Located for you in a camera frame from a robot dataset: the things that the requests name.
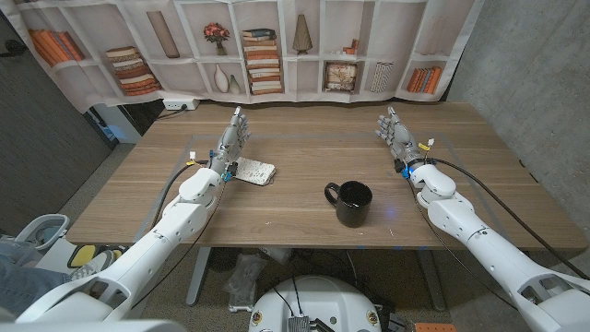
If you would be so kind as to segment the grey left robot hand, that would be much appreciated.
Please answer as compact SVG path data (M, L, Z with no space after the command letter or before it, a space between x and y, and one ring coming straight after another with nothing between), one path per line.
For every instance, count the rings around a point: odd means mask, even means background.
M219 174L224 173L227 167L240 157L249 135L247 117L242 112L242 107L238 106L213 149L209 168Z

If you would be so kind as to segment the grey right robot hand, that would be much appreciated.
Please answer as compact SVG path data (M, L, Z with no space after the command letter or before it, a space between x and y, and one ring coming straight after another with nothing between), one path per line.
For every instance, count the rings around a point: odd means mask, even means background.
M401 122L392 106L387 107L387 115L379 116L377 124L379 128L375 134L389 147L396 162L408 168L417 168L424 164L424 157L419 151L416 139Z

